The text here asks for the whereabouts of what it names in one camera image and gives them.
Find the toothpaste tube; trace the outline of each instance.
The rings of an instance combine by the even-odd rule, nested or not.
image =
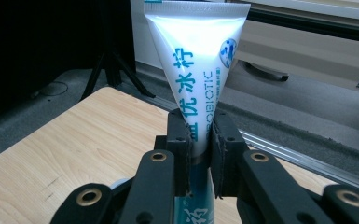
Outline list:
[[[230,3],[145,3],[162,68],[192,133],[196,163],[208,146],[214,111],[249,8]]]

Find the blue logo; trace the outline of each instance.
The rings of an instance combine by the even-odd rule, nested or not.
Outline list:
[[[237,42],[235,42],[233,39],[226,40],[220,47],[220,59],[226,68],[231,66],[232,60],[234,60],[236,49]]]

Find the black mechanical arm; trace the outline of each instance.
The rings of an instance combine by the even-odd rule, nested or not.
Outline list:
[[[216,111],[209,159],[216,198],[236,197],[242,223],[359,223],[359,189],[331,185],[323,195],[303,189],[274,156],[250,150],[230,117]],[[189,189],[191,137],[180,110],[157,136],[134,178],[117,188],[75,189],[51,223],[173,223],[173,199]]]

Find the dark background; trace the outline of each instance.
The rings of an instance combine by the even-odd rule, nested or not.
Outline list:
[[[0,113],[64,71],[92,68],[104,51],[108,10],[122,57],[134,67],[130,1],[0,1]]]

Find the wooden table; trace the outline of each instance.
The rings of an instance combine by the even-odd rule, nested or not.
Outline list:
[[[103,88],[0,154],[0,223],[49,223],[70,192],[133,177],[167,111]],[[321,193],[332,182],[283,162],[295,179]],[[241,223],[236,200],[215,202],[215,223]]]

